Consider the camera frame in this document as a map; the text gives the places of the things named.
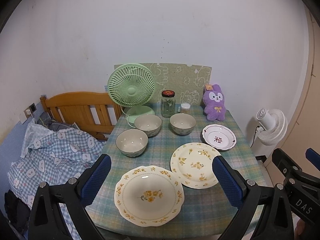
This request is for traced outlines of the white red pattern plate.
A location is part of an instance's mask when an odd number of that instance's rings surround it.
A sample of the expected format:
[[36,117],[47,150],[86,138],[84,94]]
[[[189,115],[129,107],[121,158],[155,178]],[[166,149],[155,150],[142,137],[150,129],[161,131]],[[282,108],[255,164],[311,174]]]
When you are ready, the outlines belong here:
[[218,124],[210,124],[203,128],[204,141],[217,150],[227,151],[236,145],[236,136],[228,128]]

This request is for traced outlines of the round yellow flower plate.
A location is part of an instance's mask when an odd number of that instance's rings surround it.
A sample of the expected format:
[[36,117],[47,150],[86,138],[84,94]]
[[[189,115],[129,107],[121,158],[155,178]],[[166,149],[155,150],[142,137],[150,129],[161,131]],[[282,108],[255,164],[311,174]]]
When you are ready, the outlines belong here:
[[192,189],[207,189],[218,180],[213,172],[213,159],[220,152],[204,143],[190,142],[177,148],[170,159],[170,168],[180,183]]

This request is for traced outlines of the scalloped yellow flower plate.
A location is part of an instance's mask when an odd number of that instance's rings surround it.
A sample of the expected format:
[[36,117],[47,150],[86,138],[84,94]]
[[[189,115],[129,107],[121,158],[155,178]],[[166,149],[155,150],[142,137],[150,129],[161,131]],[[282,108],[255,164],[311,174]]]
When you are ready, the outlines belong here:
[[116,208],[137,226],[164,225],[180,213],[183,203],[182,184],[171,171],[159,166],[133,168],[115,186]]

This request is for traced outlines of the floral bowl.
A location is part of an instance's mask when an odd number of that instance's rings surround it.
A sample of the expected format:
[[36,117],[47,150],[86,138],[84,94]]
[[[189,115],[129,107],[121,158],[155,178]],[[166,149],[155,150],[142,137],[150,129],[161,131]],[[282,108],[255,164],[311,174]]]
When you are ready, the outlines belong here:
[[116,138],[116,146],[127,157],[138,157],[148,145],[148,136],[139,129],[128,129]]
[[185,113],[177,113],[170,117],[170,126],[178,135],[188,135],[196,126],[196,119]]
[[161,129],[162,120],[154,114],[144,114],[139,116],[134,124],[137,129],[145,132],[148,137],[154,137]]

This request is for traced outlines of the white standing fan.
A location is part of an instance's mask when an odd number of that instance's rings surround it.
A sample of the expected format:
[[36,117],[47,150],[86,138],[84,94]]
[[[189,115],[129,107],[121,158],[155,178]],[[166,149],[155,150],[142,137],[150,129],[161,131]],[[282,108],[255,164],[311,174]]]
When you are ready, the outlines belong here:
[[259,125],[255,129],[252,145],[257,138],[265,146],[276,145],[284,138],[288,122],[281,110],[262,108],[257,112],[255,119]]

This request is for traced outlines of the blue checkered blanket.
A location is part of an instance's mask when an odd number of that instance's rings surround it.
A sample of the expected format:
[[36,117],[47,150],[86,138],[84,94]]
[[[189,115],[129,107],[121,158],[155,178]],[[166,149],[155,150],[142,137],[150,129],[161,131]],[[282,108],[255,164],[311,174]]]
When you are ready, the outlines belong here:
[[79,178],[100,157],[103,148],[104,142],[82,130],[67,128],[55,132],[31,120],[21,157],[8,172],[11,190],[32,207],[41,182],[60,185],[72,177]]

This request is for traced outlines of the purple plush bunny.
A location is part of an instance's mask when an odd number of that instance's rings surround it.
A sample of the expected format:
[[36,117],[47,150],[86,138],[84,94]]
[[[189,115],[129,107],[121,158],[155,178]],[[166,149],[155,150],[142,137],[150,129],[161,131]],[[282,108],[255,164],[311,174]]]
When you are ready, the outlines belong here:
[[221,87],[218,84],[204,85],[204,94],[202,101],[204,103],[204,113],[208,121],[225,120],[225,97]]

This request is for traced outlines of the grey striped pillow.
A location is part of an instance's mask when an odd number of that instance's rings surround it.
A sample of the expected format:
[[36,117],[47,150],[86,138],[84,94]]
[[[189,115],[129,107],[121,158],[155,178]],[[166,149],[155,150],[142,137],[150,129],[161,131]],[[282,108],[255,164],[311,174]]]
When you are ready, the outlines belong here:
[[43,112],[38,118],[38,120],[36,121],[36,123],[54,132],[57,132],[62,129],[68,129],[68,128],[79,129],[76,123],[73,123],[70,125],[64,122],[58,122],[57,120],[52,118],[50,114],[47,112]]

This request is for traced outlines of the wooden bed headboard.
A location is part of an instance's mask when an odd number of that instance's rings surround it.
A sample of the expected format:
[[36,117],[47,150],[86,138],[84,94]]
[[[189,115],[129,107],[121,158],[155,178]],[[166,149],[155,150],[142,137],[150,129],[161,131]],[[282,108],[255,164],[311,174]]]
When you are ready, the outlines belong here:
[[108,107],[114,110],[116,120],[121,116],[121,107],[108,93],[69,92],[51,98],[40,97],[43,110],[58,122],[77,124],[84,132],[98,140],[107,140],[105,135],[111,134],[114,125]]

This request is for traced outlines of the cotton swab container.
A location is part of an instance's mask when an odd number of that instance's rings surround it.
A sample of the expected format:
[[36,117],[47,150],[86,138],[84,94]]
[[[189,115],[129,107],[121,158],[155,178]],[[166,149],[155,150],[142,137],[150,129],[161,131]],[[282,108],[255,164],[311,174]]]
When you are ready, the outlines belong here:
[[189,114],[190,108],[191,108],[191,105],[189,103],[182,103],[180,105],[180,112],[185,113],[185,114]]

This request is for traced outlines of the plaid tablecloth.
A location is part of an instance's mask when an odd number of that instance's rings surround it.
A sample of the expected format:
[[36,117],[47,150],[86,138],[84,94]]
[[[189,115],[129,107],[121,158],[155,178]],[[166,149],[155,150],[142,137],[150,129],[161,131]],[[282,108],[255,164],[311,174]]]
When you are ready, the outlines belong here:
[[236,144],[227,151],[204,144],[202,130],[209,125],[203,108],[193,106],[182,119],[192,119],[192,131],[178,135],[164,118],[159,133],[144,152],[125,156],[116,145],[129,130],[119,118],[103,152],[112,165],[87,212],[96,226],[138,238],[181,239],[219,235],[237,212],[223,192],[213,161],[229,166],[255,185],[266,184],[255,156],[232,115],[221,122],[233,132]]

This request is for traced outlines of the glass jar black lid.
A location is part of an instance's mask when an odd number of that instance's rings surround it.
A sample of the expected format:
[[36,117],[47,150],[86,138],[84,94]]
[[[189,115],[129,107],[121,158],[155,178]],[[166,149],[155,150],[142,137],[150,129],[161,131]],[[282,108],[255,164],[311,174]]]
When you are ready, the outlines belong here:
[[161,114],[169,118],[175,114],[175,92],[173,90],[162,91]]

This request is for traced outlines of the green desk fan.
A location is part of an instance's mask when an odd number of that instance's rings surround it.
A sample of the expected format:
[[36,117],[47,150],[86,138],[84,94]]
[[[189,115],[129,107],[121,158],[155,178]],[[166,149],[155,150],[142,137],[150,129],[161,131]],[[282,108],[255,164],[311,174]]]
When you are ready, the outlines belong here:
[[128,63],[117,67],[109,77],[107,92],[121,107],[130,127],[138,117],[155,113],[146,105],[155,92],[155,80],[152,72],[142,64]]

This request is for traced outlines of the wall power socket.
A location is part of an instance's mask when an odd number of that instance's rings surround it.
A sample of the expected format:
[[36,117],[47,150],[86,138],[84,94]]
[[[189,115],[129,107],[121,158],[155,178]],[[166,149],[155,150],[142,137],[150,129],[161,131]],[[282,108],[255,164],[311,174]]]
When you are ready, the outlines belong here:
[[35,103],[32,103],[24,110],[24,114],[26,118],[33,116],[33,113],[37,110]]

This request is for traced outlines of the green cartoon wall mat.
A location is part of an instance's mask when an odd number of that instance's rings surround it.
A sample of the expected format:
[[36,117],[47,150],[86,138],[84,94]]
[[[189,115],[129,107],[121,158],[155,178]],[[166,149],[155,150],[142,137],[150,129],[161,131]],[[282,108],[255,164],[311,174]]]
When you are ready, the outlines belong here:
[[150,70],[155,81],[155,91],[148,104],[160,103],[161,92],[175,92],[177,104],[200,105],[204,85],[210,83],[211,67],[182,63],[142,63]]

